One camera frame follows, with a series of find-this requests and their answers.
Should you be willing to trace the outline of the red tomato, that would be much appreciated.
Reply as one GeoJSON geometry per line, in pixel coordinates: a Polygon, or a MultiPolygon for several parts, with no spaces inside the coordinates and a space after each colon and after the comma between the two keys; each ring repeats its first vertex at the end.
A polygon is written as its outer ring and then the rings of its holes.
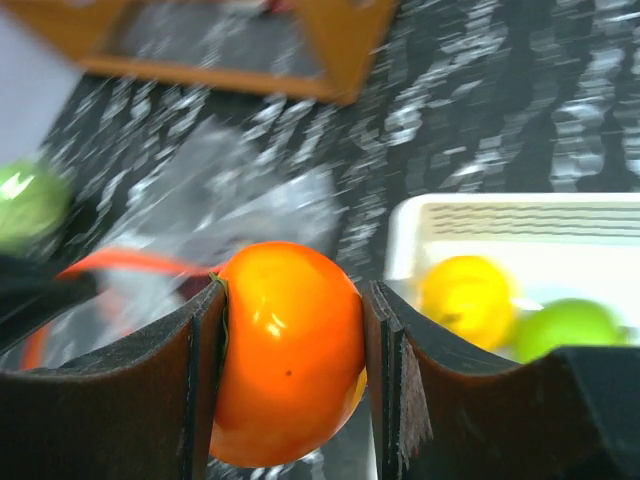
{"type": "Polygon", "coordinates": [[[295,461],[326,443],[366,383],[361,296],[325,255],[249,246],[222,269],[229,294],[210,453],[236,467],[295,461]]]}

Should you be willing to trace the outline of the light green cabbage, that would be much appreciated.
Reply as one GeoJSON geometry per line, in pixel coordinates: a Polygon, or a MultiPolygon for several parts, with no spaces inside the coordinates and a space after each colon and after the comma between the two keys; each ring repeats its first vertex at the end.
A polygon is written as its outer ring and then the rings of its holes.
{"type": "Polygon", "coordinates": [[[50,256],[72,201],[68,182],[52,169],[19,160],[1,167],[1,252],[50,256]]]}

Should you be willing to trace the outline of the green lime fruit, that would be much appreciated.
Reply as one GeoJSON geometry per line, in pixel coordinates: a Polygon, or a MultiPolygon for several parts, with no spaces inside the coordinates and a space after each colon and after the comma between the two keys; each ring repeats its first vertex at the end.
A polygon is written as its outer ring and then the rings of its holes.
{"type": "Polygon", "coordinates": [[[623,346],[628,333],[614,312],[588,299],[565,298],[522,316],[512,335],[513,358],[528,363],[563,346],[623,346]]]}

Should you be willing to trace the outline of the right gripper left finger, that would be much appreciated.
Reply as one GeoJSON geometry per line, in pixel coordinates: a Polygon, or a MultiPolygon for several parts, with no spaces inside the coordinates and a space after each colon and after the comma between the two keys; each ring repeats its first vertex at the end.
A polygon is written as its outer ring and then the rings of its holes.
{"type": "Polygon", "coordinates": [[[205,478],[225,306],[213,282],[56,369],[2,371],[2,478],[205,478]]]}

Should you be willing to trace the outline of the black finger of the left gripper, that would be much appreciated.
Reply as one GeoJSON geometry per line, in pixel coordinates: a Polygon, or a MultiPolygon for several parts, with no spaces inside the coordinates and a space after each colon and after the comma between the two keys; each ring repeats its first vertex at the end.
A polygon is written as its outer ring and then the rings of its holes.
{"type": "Polygon", "coordinates": [[[1,255],[1,339],[23,340],[60,313],[97,295],[91,273],[62,275],[59,260],[1,255]]]}

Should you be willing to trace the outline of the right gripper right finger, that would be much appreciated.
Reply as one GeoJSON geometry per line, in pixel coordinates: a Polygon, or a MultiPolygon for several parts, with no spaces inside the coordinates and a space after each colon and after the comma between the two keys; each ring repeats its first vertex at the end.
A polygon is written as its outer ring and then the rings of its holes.
{"type": "Polygon", "coordinates": [[[562,347],[518,364],[422,316],[380,281],[363,293],[382,479],[635,479],[639,351],[562,347]]]}

